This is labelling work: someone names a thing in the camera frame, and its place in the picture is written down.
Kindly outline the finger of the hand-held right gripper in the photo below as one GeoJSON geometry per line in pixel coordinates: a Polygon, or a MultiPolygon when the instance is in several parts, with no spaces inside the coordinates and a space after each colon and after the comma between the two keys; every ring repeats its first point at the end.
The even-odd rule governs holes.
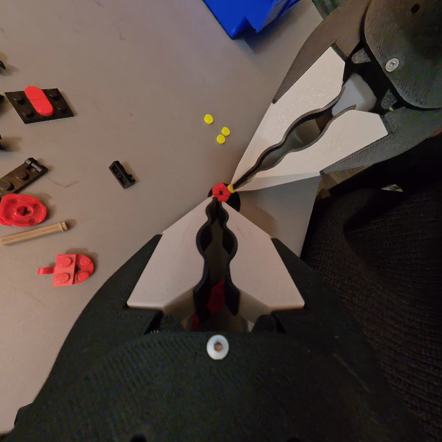
{"type": "MultiPolygon", "coordinates": [[[[237,167],[237,181],[252,168],[258,157],[281,141],[289,126],[277,117],[270,105],[237,167]]],[[[329,121],[320,136],[305,149],[286,153],[272,168],[257,172],[237,191],[252,191],[278,186],[320,175],[326,167],[345,159],[388,134],[382,118],[375,113],[346,110],[329,121]]]]}
{"type": "Polygon", "coordinates": [[[302,117],[328,108],[342,90],[344,60],[329,47],[304,74],[272,103],[241,158],[232,184],[236,184],[268,148],[280,144],[302,117]]]}

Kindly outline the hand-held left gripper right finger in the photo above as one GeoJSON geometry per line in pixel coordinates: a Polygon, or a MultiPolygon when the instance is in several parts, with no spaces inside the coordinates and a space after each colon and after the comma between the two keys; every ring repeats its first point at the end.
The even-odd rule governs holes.
{"type": "Polygon", "coordinates": [[[239,290],[239,314],[255,323],[275,311],[302,309],[305,301],[290,276],[271,237],[227,203],[227,229],[236,239],[230,278],[239,290]]]}

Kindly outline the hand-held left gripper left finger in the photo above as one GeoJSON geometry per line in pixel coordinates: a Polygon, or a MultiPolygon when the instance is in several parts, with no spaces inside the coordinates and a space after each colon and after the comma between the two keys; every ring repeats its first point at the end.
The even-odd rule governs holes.
{"type": "Polygon", "coordinates": [[[203,277],[204,258],[197,247],[197,234],[209,221],[207,210],[217,200],[204,200],[163,231],[127,305],[158,310],[180,320],[195,312],[193,290],[203,277]]]}

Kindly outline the black lego wheel red hub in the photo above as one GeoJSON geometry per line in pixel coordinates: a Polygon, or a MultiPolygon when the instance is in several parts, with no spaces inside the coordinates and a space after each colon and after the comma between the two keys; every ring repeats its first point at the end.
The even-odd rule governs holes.
{"type": "Polygon", "coordinates": [[[233,208],[235,211],[240,211],[240,196],[237,191],[230,194],[225,183],[218,183],[214,185],[208,192],[207,197],[214,197],[219,203],[226,203],[228,206],[233,208]]]}

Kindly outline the red rounded lego plate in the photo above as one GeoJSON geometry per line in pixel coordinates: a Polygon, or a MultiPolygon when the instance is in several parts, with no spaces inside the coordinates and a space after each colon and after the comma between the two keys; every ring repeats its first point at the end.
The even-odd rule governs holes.
{"type": "Polygon", "coordinates": [[[66,287],[85,282],[94,270],[94,262],[88,256],[59,254],[52,267],[38,268],[37,275],[52,275],[53,287],[66,287]]]}

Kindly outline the small black lego brick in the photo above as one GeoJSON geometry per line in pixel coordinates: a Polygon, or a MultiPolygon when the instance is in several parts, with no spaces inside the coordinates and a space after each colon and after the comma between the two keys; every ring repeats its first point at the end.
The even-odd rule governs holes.
{"type": "Polygon", "coordinates": [[[123,189],[128,189],[136,183],[135,178],[125,170],[118,160],[109,166],[109,170],[123,189]]]}

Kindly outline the tan lego axle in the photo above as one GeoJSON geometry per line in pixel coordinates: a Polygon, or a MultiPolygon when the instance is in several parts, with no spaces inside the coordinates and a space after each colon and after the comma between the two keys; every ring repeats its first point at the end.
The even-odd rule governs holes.
{"type": "Polygon", "coordinates": [[[56,233],[63,233],[69,230],[66,222],[59,222],[41,228],[30,229],[21,233],[14,233],[0,238],[0,244],[4,246],[18,244],[29,240],[38,239],[56,233]]]}

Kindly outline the red round lego plate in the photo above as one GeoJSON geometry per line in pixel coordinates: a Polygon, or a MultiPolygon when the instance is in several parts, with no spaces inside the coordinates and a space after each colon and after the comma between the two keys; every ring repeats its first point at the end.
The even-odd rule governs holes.
{"type": "Polygon", "coordinates": [[[40,224],[47,217],[47,208],[36,197],[10,194],[1,198],[0,223],[27,228],[40,224]]]}

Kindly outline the black lego hinge plate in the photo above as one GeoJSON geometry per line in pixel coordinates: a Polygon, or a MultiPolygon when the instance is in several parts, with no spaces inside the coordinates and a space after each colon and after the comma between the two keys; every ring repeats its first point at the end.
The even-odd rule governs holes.
{"type": "Polygon", "coordinates": [[[34,158],[28,158],[0,179],[0,197],[17,194],[48,172],[48,168],[34,158]]]}

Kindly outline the blue plastic bin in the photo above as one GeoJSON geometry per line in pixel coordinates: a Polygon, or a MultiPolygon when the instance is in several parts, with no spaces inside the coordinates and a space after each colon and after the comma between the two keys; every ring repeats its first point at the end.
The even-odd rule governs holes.
{"type": "Polygon", "coordinates": [[[283,16],[297,0],[205,0],[226,34],[234,39],[246,29],[256,33],[283,16]]]}

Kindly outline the person's black knit sweater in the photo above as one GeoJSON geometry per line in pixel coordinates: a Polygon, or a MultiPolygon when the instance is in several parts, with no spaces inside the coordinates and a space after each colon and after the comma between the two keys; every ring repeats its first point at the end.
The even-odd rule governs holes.
{"type": "Polygon", "coordinates": [[[301,258],[341,297],[428,441],[442,424],[442,140],[332,187],[301,258]]]}

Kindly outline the black plate with red tile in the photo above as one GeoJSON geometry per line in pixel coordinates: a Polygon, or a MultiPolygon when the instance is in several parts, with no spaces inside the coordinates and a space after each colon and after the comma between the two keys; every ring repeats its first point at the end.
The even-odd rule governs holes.
{"type": "Polygon", "coordinates": [[[57,88],[27,86],[22,91],[4,92],[24,124],[34,124],[74,117],[64,95],[57,88]]]}

